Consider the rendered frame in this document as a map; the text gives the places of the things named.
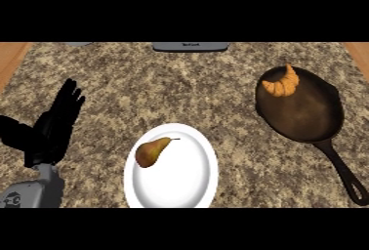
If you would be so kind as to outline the dark cast iron pan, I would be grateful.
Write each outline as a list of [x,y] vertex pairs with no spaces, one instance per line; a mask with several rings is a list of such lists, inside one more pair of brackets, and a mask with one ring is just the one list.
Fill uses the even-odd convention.
[[311,144],[323,152],[336,168],[351,201],[366,206],[369,191],[345,166],[332,144],[344,121],[338,88],[307,69],[292,69],[298,85],[288,97],[275,97],[263,86],[264,81],[280,80],[286,68],[277,66],[263,73],[255,87],[257,112],[279,134],[300,143]]

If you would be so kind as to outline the white oval plate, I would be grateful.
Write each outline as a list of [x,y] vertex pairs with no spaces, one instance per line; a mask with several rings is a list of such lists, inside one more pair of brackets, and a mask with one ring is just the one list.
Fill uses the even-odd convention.
[[[142,168],[140,144],[168,137],[156,163]],[[130,208],[208,208],[215,197],[217,158],[204,134],[189,125],[167,123],[137,139],[124,167],[124,194]]]

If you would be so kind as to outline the grey appliance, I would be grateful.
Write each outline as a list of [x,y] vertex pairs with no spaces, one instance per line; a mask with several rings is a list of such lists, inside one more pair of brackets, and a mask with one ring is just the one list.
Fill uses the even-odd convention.
[[153,50],[158,52],[221,52],[227,46],[227,42],[153,42]]

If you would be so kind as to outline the brown-green pear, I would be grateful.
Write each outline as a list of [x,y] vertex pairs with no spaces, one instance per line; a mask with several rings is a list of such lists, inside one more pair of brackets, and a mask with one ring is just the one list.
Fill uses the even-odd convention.
[[171,138],[162,137],[148,143],[140,144],[136,150],[136,161],[142,168],[149,168],[153,166],[159,154],[171,141]]

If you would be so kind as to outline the orange croissant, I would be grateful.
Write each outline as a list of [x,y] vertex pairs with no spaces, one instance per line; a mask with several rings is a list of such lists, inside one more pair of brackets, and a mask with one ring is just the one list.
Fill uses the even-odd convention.
[[266,91],[275,97],[288,97],[294,94],[300,83],[300,77],[292,69],[291,64],[285,65],[285,74],[276,82],[263,81]]

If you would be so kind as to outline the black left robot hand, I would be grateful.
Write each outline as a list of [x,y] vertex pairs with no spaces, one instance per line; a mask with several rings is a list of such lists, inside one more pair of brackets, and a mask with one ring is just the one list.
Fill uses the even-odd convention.
[[40,163],[55,165],[62,160],[84,101],[77,81],[68,78],[50,109],[32,126],[0,115],[0,142],[25,153],[27,168]]

